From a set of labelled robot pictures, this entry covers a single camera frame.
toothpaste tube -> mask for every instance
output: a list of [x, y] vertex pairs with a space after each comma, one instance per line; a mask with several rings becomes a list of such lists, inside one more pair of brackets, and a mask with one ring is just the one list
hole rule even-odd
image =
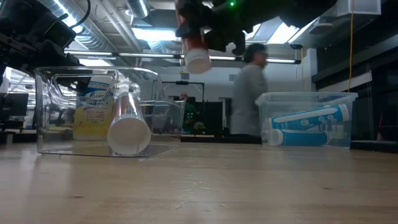
[[285, 116], [269, 118], [269, 127], [274, 129], [307, 130], [322, 124], [349, 121], [346, 105], [328, 106], [311, 111], [302, 111]]
[[271, 146], [324, 146], [331, 141], [330, 134], [319, 131], [271, 129], [267, 136]]

gray shirt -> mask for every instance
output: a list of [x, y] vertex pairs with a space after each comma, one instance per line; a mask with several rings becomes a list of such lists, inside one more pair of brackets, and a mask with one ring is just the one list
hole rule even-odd
[[266, 91], [260, 66], [247, 65], [241, 70], [233, 89], [231, 134], [260, 136], [259, 109], [254, 101]]

dark hair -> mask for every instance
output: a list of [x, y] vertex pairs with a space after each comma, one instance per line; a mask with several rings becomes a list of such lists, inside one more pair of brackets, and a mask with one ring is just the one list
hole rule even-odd
[[250, 63], [253, 61], [254, 54], [257, 52], [265, 52], [267, 50], [267, 47], [264, 44], [252, 44], [250, 45], [243, 56], [243, 62], [244, 63]]

computer monitor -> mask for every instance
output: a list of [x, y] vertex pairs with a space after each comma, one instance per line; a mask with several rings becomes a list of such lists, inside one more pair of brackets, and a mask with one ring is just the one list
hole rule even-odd
[[28, 97], [28, 93], [0, 93], [0, 113], [8, 117], [26, 116]]

clear plastic storage container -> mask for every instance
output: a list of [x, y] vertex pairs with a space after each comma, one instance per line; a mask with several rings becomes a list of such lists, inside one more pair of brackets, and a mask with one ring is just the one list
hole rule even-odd
[[35, 80], [39, 153], [142, 157], [180, 143], [184, 101], [151, 70], [38, 68]]
[[357, 97], [357, 93], [265, 93], [256, 100], [262, 142], [349, 148]]

